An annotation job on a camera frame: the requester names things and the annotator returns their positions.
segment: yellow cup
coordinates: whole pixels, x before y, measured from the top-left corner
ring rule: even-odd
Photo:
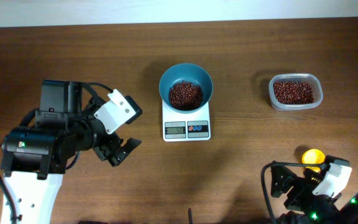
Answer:
[[[307,150],[303,156],[302,156],[302,163],[303,164],[320,164],[322,162],[324,162],[324,160],[326,159],[326,156],[324,155],[323,152],[321,152],[318,149],[310,149]],[[307,167],[315,172],[319,172],[320,168],[319,167]]]

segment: teal bowl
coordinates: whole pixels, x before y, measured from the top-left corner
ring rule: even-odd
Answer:
[[[194,85],[199,85],[201,91],[203,92],[203,101],[200,104],[200,107],[194,110],[184,111],[178,110],[172,107],[169,102],[169,91],[176,83],[182,81],[191,82]],[[198,65],[192,63],[181,63],[170,67],[167,71],[164,72],[160,79],[160,96],[162,100],[168,105],[168,107],[178,113],[194,113],[201,109],[208,101],[211,99],[214,86],[212,84],[212,79],[208,72],[201,68]]]

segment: red bean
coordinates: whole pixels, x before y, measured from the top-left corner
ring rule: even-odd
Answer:
[[[169,102],[178,110],[194,110],[200,107],[203,101],[203,92],[199,85],[182,81],[176,83],[169,90]]]
[[[313,103],[313,91],[308,83],[275,82],[274,95],[278,102],[288,105]]]

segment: rectangular container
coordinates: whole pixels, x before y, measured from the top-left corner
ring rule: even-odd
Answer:
[[[308,103],[303,105],[286,105],[277,101],[276,96],[274,95],[273,84],[275,82],[305,82],[308,83],[313,91],[314,103]],[[270,83],[268,84],[268,92],[270,94],[270,102],[272,108],[276,110],[304,110],[315,108],[323,100],[323,90],[321,89],[320,81],[312,74],[306,73],[292,73],[292,74],[283,74],[276,75]]]

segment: wooden tabletop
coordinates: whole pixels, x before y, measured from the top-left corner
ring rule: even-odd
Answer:
[[[213,79],[209,141],[162,139],[158,82],[182,62]],[[283,73],[315,75],[322,104],[274,110],[268,83]],[[0,142],[39,106],[43,79],[100,82],[144,112],[117,131],[142,140],[119,167],[90,150],[67,171],[51,223],[186,223],[189,207],[195,223],[255,223],[267,217],[261,168],[311,148],[351,162],[339,208],[358,190],[358,18],[0,29]],[[276,216],[285,199],[272,199]]]

